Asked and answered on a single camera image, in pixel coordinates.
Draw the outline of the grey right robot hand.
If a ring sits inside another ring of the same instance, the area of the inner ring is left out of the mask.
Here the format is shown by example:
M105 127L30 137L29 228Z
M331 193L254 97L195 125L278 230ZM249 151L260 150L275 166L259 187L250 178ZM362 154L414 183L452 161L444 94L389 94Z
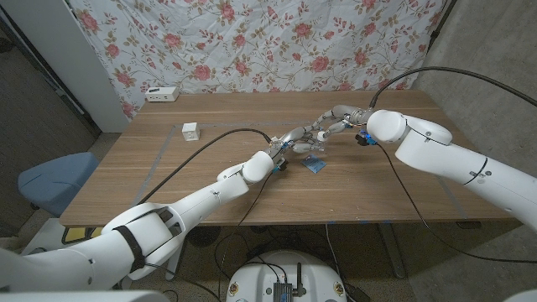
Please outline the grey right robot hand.
M317 139L325 142L329 136L340 133L346 128L361 127L367 124L368 119L373 114L371 108L361 109L347 105L336 105L331 110L323 113L311 125L317 128ZM321 130L321 123L327 119L336 120L327 130Z

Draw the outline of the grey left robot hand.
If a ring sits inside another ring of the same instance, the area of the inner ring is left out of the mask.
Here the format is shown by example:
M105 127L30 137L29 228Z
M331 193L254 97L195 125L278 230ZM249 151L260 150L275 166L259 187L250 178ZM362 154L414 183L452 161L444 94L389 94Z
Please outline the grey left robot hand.
M305 154L310 151L324 151L325 144L314 138L313 132L317 128L312 126L298 127L283 135L281 138L276 138L271 144L266 153L275 159L279 155L283 155L291 150L297 154Z

